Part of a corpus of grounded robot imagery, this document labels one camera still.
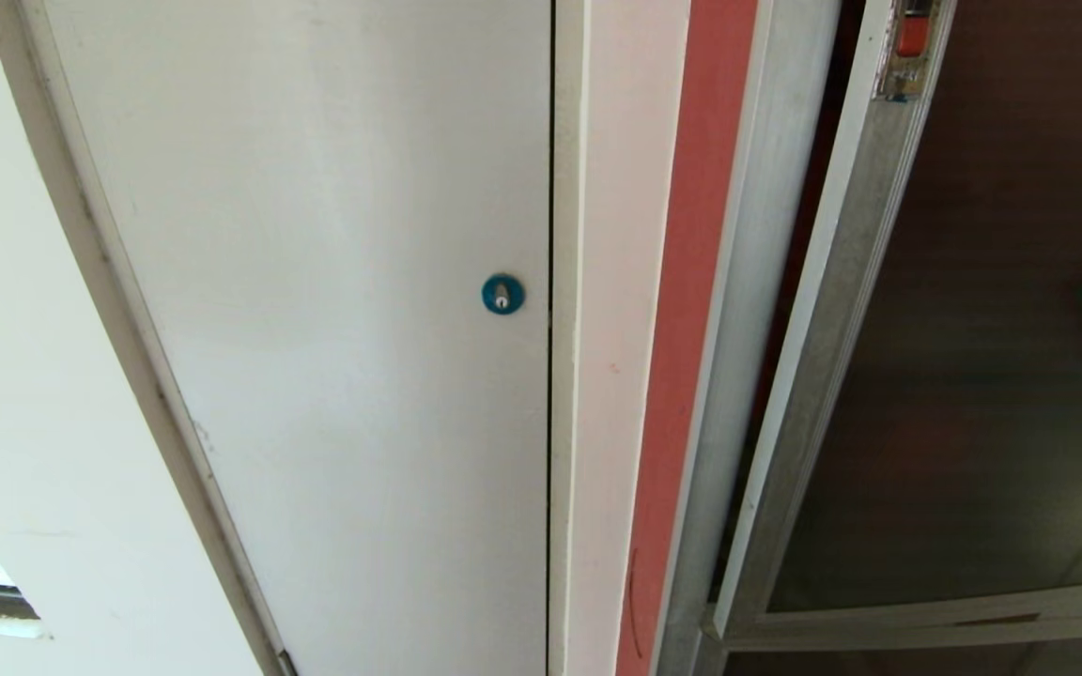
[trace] red stripe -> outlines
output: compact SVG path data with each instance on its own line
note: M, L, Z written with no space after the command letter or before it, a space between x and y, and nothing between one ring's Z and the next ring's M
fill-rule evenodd
M617 676L648 676L757 0L691 0Z

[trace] cabinet door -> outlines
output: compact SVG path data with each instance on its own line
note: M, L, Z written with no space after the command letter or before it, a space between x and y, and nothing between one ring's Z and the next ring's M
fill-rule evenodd
M100 227L304 675L544 672L550 14L47 5Z

